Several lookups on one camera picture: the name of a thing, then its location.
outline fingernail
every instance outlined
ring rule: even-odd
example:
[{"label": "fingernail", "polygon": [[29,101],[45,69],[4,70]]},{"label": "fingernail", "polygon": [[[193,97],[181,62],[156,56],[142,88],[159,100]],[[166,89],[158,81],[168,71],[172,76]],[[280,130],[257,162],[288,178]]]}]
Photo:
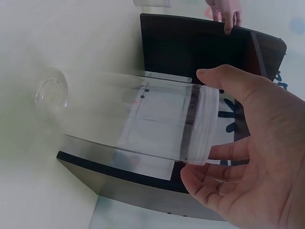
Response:
[{"label": "fingernail", "polygon": [[204,74],[208,71],[208,69],[198,69],[197,74]]}]

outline clear cup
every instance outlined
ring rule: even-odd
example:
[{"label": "clear cup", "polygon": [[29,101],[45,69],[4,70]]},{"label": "clear cup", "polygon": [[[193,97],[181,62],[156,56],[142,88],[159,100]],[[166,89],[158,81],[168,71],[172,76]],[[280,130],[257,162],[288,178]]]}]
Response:
[{"label": "clear cup", "polygon": [[62,72],[71,79],[61,120],[65,134],[128,155],[206,163],[217,126],[218,90],[178,78],[116,73],[90,73],[80,84],[81,73]]}]

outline white surface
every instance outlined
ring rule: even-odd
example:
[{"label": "white surface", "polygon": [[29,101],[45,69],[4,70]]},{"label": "white surface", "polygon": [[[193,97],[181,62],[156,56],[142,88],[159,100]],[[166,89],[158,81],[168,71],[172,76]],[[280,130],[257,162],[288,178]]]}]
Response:
[{"label": "white surface", "polygon": [[31,109],[35,79],[46,67],[74,69],[82,78],[67,81],[78,84],[91,71],[141,70],[138,9],[126,0],[2,0],[0,32],[0,228],[86,229],[97,195],[56,160],[59,130]]},{"label": "white surface", "polygon": [[169,215],[99,197],[89,229],[236,229],[227,222]]}]

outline white wall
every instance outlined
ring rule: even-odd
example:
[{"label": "white wall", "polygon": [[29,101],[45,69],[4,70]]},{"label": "white wall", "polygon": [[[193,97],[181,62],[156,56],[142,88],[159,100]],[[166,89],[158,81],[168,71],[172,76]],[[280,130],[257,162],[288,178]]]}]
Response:
[{"label": "white wall", "polygon": [[56,160],[62,135],[35,116],[34,80],[49,66],[77,72],[66,75],[74,85],[92,72],[142,70],[138,9],[127,0],[2,0],[0,34],[0,228],[86,229],[97,195]]}]

